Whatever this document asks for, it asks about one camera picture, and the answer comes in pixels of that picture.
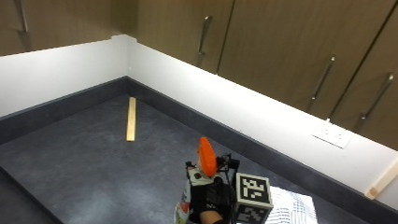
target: wooden stick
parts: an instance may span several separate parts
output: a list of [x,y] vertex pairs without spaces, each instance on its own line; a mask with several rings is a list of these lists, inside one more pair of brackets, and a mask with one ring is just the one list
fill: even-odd
[[129,98],[128,122],[126,122],[126,141],[136,140],[136,98]]
[[385,187],[389,185],[391,180],[398,176],[398,158],[394,163],[387,168],[385,174],[378,178],[375,183],[371,185],[367,192],[365,192],[365,196],[370,199],[374,199],[377,195],[383,191]]

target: metal handle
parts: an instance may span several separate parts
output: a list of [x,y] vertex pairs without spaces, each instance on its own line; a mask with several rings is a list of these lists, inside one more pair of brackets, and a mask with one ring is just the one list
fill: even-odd
[[25,16],[23,0],[16,0],[16,6],[19,8],[19,12],[21,15],[21,21],[23,21],[23,27],[24,27],[24,30],[21,32],[27,34],[28,33],[28,21],[27,21],[27,16]]
[[386,90],[389,89],[389,86],[390,86],[390,83],[393,82],[393,80],[394,80],[394,75],[391,73],[389,73],[387,74],[387,80],[386,80],[386,82],[385,82],[381,90],[378,91],[378,94],[377,94],[377,96],[374,98],[374,101],[370,104],[369,110],[362,114],[361,119],[366,119],[370,116],[371,111],[373,111],[374,107],[377,106],[378,102],[381,101],[381,99],[382,99],[382,97],[383,97],[383,95],[386,93]]
[[323,82],[325,82],[325,80],[326,80],[326,77],[327,77],[329,72],[331,71],[331,67],[333,67],[334,61],[335,61],[335,57],[334,57],[334,55],[333,55],[333,56],[331,56],[331,59],[330,59],[330,61],[329,61],[329,64],[327,64],[327,66],[326,66],[325,72],[323,72],[323,74],[322,74],[322,76],[321,76],[321,79],[319,79],[319,81],[318,81],[318,84],[315,85],[311,100],[315,99],[315,97],[317,97],[317,95],[318,95],[318,93],[319,93],[319,91],[321,91],[321,89],[322,89]]
[[205,55],[205,52],[201,49],[202,49],[204,39],[208,35],[208,30],[209,30],[212,19],[213,19],[212,16],[206,16],[204,18],[204,22],[202,22],[201,35],[200,35],[200,41],[198,41],[198,66],[200,66],[200,62],[201,62],[201,57]]

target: white wall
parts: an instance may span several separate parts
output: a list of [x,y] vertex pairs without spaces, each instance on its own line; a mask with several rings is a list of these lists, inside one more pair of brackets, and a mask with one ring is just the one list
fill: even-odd
[[[342,149],[313,137],[325,122],[130,38],[129,76],[258,142],[365,192],[398,157],[354,135]],[[398,178],[378,200],[398,210]]]
[[0,57],[0,117],[125,76],[125,40]]

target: wooden cabinet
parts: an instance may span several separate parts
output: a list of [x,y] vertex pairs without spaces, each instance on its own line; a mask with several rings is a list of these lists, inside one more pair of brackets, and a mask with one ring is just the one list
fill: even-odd
[[398,150],[398,9],[355,74],[331,122]]
[[31,50],[105,40],[112,36],[110,0],[25,0]]
[[0,1],[0,56],[25,52],[23,26],[15,0]]
[[1,0],[0,55],[112,36],[112,0]]
[[141,0],[138,42],[216,73],[233,2]]
[[112,1],[113,35],[137,36],[138,0]]
[[218,74],[326,119],[394,2],[236,0]]

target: dark brown cabinet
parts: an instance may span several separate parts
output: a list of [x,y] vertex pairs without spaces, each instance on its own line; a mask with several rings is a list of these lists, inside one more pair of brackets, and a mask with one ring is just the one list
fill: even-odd
[[236,0],[218,75],[326,119],[394,0]]
[[0,56],[23,53],[24,32],[17,1],[0,1]]
[[138,42],[216,73],[233,0],[141,0]]
[[23,2],[31,50],[110,38],[110,0],[23,0]]
[[112,0],[3,0],[0,4],[1,55],[112,36]]
[[331,122],[398,150],[398,10],[355,74]]

